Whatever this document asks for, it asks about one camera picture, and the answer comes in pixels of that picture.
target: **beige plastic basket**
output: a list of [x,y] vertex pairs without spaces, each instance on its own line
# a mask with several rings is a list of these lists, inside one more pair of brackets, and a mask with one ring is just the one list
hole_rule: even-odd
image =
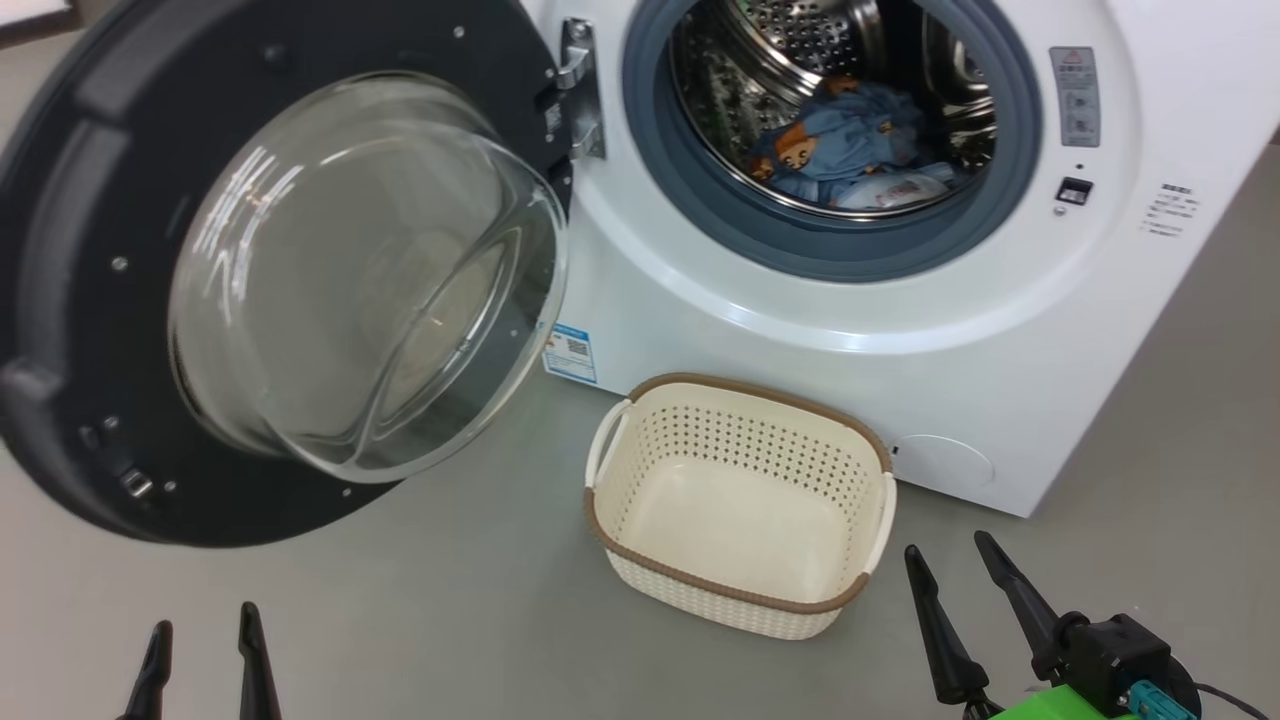
[[863,589],[896,498],[864,424],[704,375],[636,388],[586,465],[588,521],[627,584],[782,639],[820,633]]

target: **blue fabric with cartoon bear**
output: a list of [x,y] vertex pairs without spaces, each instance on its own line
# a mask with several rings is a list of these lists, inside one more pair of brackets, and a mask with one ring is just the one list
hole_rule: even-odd
[[831,205],[858,181],[922,160],[924,114],[888,86],[833,78],[797,119],[760,137],[753,177],[809,202]]

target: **floor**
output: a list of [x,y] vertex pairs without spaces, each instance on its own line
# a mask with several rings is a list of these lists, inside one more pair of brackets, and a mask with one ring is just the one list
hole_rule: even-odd
[[[68,42],[0,54],[0,136]],[[1056,610],[1129,612],[1199,680],[1280,714],[1277,199],[1271,149],[1033,519],[904,487],[881,570],[803,643],[684,615],[613,575],[580,507],[586,445],[613,398],[541,373],[429,477],[255,550],[106,536],[0,452],[0,714],[114,716],[168,618],[166,716],[232,717],[237,609],[253,600],[285,717],[957,717],[932,697],[908,543],[932,564],[992,697],[1042,687],[975,529]]]

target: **metal hinge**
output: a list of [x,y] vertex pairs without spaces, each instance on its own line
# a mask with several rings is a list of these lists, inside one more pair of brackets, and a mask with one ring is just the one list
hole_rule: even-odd
[[566,18],[561,29],[561,68],[556,87],[564,91],[573,146],[570,158],[604,158],[604,120],[595,72],[595,31],[580,18]]

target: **blue and white sticker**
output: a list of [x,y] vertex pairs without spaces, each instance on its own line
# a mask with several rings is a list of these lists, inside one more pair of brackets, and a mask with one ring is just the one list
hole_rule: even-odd
[[556,323],[543,350],[543,364],[548,373],[595,384],[595,355],[586,331]]

